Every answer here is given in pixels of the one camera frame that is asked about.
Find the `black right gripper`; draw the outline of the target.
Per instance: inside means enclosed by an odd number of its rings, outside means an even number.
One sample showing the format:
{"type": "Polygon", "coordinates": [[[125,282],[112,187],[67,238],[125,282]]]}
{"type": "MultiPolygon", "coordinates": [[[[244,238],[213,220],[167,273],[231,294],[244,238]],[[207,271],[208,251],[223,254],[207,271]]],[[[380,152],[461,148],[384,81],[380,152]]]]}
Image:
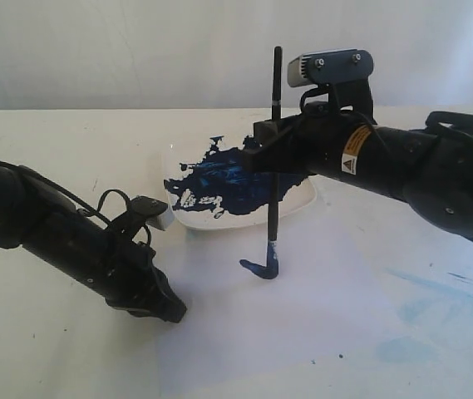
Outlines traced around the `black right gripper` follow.
{"type": "Polygon", "coordinates": [[[244,150],[248,171],[291,171],[325,177],[380,177],[382,136],[377,124],[353,111],[300,114],[258,121],[259,146],[244,150]]]}

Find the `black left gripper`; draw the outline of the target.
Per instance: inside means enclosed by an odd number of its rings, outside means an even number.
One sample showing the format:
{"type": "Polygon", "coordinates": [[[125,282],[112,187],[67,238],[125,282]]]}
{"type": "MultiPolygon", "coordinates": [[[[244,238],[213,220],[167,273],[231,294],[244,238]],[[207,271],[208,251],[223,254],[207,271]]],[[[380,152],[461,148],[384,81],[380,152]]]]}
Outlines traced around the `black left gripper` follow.
{"type": "Polygon", "coordinates": [[[135,318],[180,323],[187,312],[166,275],[153,266],[153,249],[79,214],[50,214],[22,247],[135,318]]]}

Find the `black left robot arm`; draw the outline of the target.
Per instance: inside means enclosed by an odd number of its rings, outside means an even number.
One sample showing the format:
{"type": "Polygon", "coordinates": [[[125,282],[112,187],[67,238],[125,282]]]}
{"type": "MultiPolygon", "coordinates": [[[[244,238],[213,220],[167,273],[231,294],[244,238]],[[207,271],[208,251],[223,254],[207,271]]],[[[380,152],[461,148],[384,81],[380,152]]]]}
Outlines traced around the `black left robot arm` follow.
{"type": "Polygon", "coordinates": [[[0,248],[24,248],[114,309],[180,322],[187,307],[154,265],[152,236],[134,240],[140,231],[167,228],[168,204],[117,190],[125,210],[108,219],[101,209],[109,194],[91,207],[36,171],[0,161],[0,248]]]}

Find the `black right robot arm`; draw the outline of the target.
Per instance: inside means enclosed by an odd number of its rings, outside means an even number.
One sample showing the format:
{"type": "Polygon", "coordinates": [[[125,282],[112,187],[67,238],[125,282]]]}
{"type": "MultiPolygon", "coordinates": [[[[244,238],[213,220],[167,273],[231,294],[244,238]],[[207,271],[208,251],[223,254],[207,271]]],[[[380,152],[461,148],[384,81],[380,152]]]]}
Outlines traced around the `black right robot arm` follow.
{"type": "Polygon", "coordinates": [[[422,129],[380,126],[355,111],[260,121],[252,172],[322,175],[409,204],[446,232],[473,238],[473,115],[433,111],[422,129]]]}

